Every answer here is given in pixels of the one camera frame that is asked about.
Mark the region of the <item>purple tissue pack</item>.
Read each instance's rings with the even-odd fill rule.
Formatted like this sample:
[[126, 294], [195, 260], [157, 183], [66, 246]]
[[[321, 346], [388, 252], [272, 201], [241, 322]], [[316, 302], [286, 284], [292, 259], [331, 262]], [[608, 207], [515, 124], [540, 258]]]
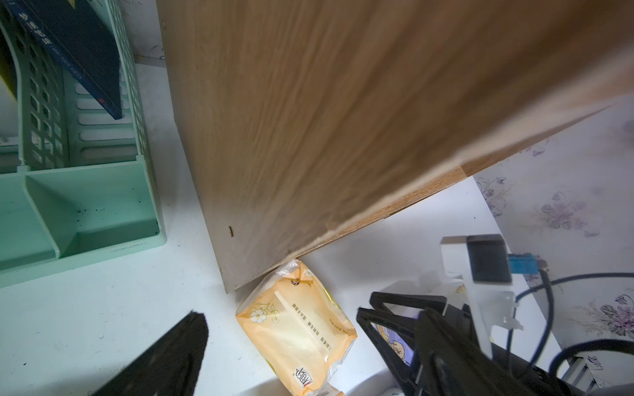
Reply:
[[394, 353], [401, 358], [406, 366], [410, 366], [414, 359], [414, 350], [409, 346], [409, 344], [392, 329], [378, 324], [374, 324], [374, 328], [376, 328], [383, 340], [389, 345]]

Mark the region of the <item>yellow tissue pack bottom shelf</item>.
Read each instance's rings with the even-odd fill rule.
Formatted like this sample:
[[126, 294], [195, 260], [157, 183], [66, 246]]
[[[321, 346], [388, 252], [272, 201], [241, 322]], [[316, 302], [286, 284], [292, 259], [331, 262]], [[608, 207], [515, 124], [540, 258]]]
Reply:
[[236, 319], [292, 395], [341, 395], [330, 380], [358, 338], [352, 321], [304, 262], [269, 273]]

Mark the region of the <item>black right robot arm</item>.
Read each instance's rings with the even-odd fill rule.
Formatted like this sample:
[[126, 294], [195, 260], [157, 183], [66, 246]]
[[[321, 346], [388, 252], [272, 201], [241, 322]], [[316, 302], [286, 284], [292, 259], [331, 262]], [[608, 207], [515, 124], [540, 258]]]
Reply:
[[599, 339], [566, 348], [544, 371], [497, 345], [483, 353], [467, 304], [383, 292], [370, 303], [358, 310], [358, 324], [406, 395], [581, 395], [558, 378], [564, 362], [585, 351], [633, 353], [631, 342]]

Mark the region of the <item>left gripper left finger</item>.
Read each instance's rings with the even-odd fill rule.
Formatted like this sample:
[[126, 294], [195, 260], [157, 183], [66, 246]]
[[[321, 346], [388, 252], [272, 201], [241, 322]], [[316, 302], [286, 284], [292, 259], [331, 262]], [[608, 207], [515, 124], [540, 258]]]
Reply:
[[205, 315], [192, 311], [94, 394], [193, 395], [208, 337]]

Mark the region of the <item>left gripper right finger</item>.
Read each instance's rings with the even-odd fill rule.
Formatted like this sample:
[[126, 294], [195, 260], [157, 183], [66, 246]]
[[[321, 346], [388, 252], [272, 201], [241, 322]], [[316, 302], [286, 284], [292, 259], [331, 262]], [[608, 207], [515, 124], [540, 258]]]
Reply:
[[415, 325], [416, 395], [531, 395], [483, 354], [469, 313], [424, 310]]

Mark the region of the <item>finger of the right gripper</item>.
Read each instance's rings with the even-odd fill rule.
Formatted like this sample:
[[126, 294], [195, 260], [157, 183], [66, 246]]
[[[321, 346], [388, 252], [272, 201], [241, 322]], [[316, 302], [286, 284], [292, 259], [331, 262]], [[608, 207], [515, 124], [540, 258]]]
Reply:
[[[370, 309], [360, 308], [358, 310], [358, 324], [381, 355], [404, 394], [427, 395], [429, 392], [424, 384], [423, 366], [418, 357], [414, 340], [418, 319], [397, 315], [389, 310], [387, 305], [399, 305], [419, 309], [423, 312], [435, 310], [443, 313], [447, 305], [447, 298], [437, 295], [399, 295], [376, 291], [371, 294], [370, 305]], [[413, 350], [410, 364], [406, 364], [388, 341], [381, 336], [378, 330], [380, 327], [396, 333], [403, 339], [406, 346]]]

